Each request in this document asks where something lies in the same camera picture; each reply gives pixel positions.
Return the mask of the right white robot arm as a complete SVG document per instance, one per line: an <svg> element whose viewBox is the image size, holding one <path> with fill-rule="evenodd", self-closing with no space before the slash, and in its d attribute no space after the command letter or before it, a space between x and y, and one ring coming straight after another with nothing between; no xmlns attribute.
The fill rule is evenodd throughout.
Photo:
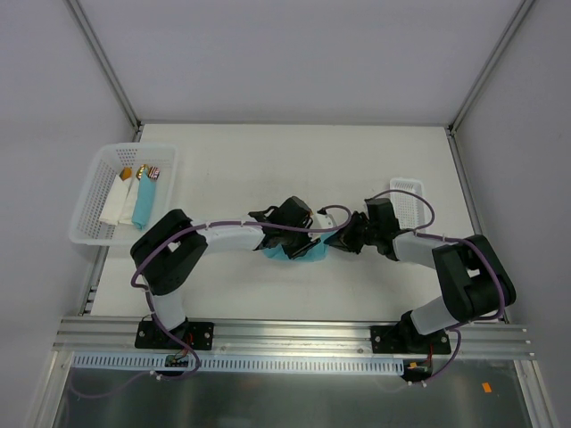
<svg viewBox="0 0 571 428"><path fill-rule="evenodd" d="M325 241L340 251L358 254L365 246L393 261L435 271L441 294L406 312L393 326L370 327L376 354L446 355L446 333L477 319L497 319L517 299L515 286L487 238L442 238L401 227L391 201L369 199L366 211L352 213L349 223Z"/></svg>

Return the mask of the blue paper napkin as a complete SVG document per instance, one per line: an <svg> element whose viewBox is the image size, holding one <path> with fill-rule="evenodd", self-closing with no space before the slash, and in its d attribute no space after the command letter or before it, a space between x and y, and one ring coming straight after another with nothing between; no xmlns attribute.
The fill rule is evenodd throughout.
<svg viewBox="0 0 571 428"><path fill-rule="evenodd" d="M332 236L334 233L322 234L320 243L309 249L303 256L296 259L289 259L285 254L281 245L274 248L264 249L262 253L268 259L284 262L299 262L299 263L312 263L325 259L329 253L329 246L325 244L325 240Z"/></svg>

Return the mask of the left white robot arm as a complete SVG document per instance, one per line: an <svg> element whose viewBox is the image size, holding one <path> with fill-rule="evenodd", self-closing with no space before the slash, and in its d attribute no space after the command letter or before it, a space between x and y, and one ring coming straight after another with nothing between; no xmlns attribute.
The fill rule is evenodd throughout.
<svg viewBox="0 0 571 428"><path fill-rule="evenodd" d="M251 211L236 226L223 223L171 237L196 223L183 210L168 212L131 248L159 323L155 337L168 348L186 338L186 314L178 290L204 255L226 251L262 251L284 261L314 261L326 255L319 234L332 226L324 210L312 211L296 196L279 206Z"/></svg>

